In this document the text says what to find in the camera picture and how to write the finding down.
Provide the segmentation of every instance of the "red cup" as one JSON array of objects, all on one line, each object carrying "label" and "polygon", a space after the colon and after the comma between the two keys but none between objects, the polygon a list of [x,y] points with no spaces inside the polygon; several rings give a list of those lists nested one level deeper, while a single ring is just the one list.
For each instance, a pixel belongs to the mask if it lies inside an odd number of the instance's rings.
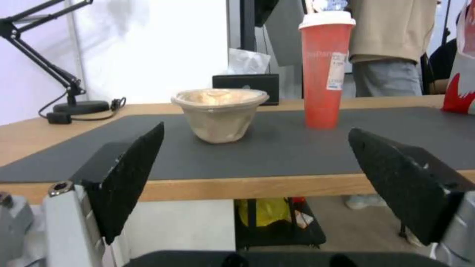
[{"label": "red cup", "polygon": [[307,127],[331,129],[338,124],[345,63],[355,24],[345,11],[308,14],[300,24]]}]

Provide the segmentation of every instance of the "red and white bag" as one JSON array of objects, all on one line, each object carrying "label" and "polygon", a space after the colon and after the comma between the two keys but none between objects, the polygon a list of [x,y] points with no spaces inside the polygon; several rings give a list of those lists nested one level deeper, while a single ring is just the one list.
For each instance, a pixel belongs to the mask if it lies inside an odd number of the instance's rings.
[{"label": "red and white bag", "polygon": [[442,109],[475,114],[475,3],[467,9],[466,0],[457,24],[457,54]]}]

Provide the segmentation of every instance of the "gray desk mat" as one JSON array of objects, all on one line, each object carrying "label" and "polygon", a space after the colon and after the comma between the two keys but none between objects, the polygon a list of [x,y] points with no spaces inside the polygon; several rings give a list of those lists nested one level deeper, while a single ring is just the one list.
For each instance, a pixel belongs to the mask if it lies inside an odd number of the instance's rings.
[{"label": "gray desk mat", "polygon": [[305,128],[301,111],[260,112],[243,139],[218,145],[195,137],[181,114],[127,116],[0,168],[0,182],[69,179],[103,144],[131,142],[160,121],[165,139],[150,180],[361,173],[347,141],[353,127],[475,169],[475,116],[414,107],[342,110],[334,130]]}]

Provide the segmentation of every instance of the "lamp base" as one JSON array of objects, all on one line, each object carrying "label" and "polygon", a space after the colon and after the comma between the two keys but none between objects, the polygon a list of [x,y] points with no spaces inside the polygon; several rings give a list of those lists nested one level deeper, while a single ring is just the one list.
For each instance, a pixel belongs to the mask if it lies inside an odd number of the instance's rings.
[{"label": "lamp base", "polygon": [[106,101],[78,101],[76,105],[61,103],[53,107],[54,112],[64,112],[70,115],[90,114],[107,110],[109,110],[109,103]]}]

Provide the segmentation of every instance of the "beige sweater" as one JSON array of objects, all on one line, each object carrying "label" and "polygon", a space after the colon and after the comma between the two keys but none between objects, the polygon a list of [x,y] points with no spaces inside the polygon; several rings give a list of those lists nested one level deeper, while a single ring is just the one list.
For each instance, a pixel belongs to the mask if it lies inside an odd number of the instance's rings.
[{"label": "beige sweater", "polygon": [[416,62],[429,44],[437,0],[350,0],[352,63],[388,57]]}]

